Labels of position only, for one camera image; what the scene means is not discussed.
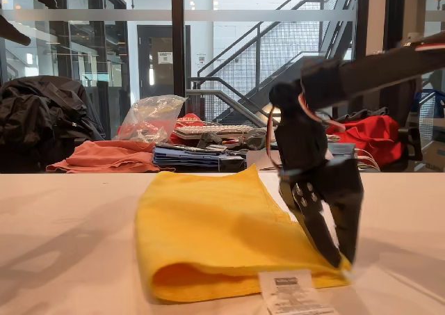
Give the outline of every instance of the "folded yellow cloth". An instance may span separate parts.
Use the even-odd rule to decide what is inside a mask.
[[[308,268],[315,287],[347,284],[277,206],[254,166],[225,177],[160,172],[139,201],[136,249],[143,285],[164,300],[258,293],[260,271]],[[341,268],[350,269],[347,259]]]

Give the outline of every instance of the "keyboard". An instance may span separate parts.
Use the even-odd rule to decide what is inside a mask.
[[[253,130],[251,126],[245,125],[222,125],[222,126],[184,126],[175,129],[175,134],[182,139],[201,139],[203,133],[214,133],[221,139],[239,138],[243,134]]]

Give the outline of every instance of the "clear plastic bag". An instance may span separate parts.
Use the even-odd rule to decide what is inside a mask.
[[[138,100],[131,106],[113,140],[137,140],[146,143],[167,141],[185,101],[186,98],[175,95]]]

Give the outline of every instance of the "black bag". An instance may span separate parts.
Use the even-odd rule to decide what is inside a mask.
[[[36,76],[0,88],[0,172],[43,171],[85,140],[104,137],[79,82]]]

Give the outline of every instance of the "table surface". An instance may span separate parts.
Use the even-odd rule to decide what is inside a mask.
[[[277,176],[260,176],[285,209]],[[187,305],[144,297],[133,221],[153,177],[0,175],[0,314],[267,315],[260,295]],[[353,284],[322,297],[340,315],[445,314],[445,175],[362,179]]]

